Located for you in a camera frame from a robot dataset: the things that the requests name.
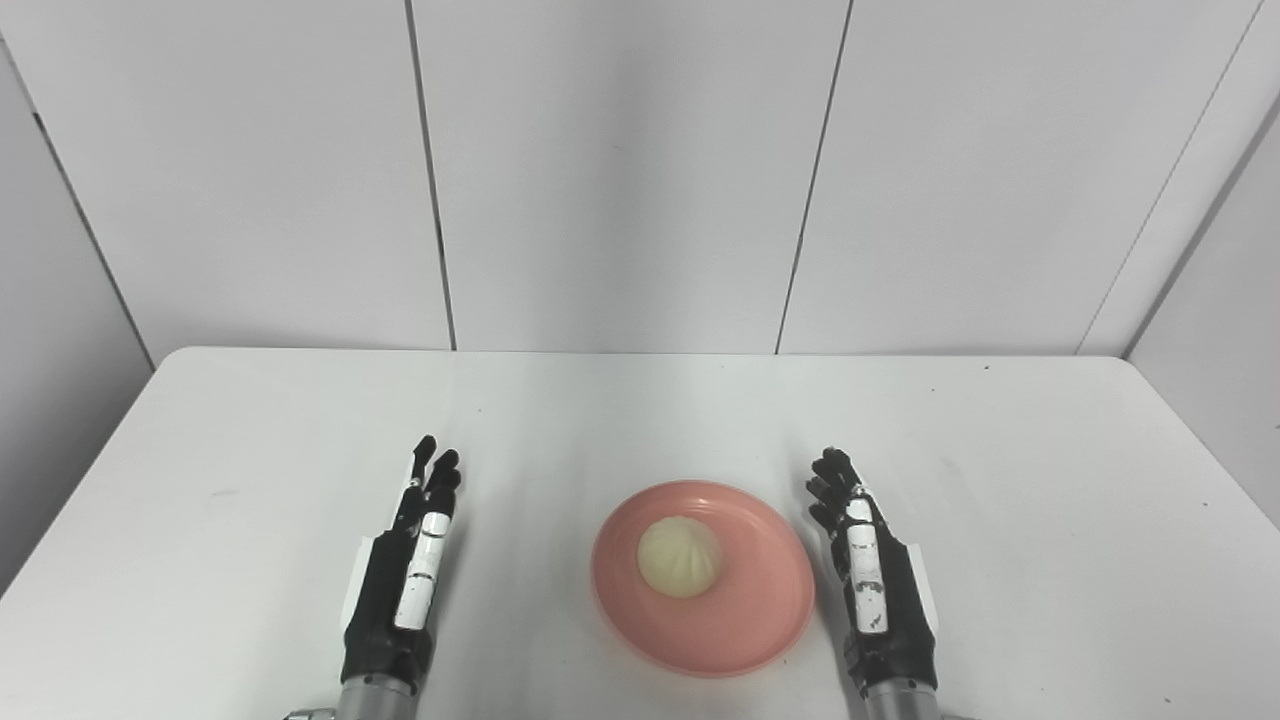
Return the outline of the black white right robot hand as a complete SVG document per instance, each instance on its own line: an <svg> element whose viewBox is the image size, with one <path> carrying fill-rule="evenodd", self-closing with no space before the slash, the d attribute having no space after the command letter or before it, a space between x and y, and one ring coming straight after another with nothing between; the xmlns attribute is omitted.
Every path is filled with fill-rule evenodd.
<svg viewBox="0 0 1280 720"><path fill-rule="evenodd" d="M884 682L936 691L936 638L909 547L890 529L852 461L828 447L812 464L809 514L826 532L850 625L845 659L860 692Z"/></svg>

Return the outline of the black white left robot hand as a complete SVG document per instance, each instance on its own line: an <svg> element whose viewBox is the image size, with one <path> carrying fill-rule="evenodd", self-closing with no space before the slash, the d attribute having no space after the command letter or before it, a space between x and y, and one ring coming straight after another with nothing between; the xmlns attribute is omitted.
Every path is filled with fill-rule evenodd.
<svg viewBox="0 0 1280 720"><path fill-rule="evenodd" d="M433 436L419 441L390 527L372 541L343 635L343 682L384 676L412 694L422 688L433 650L426 625L461 483L458 452L436 448Z"/></svg>

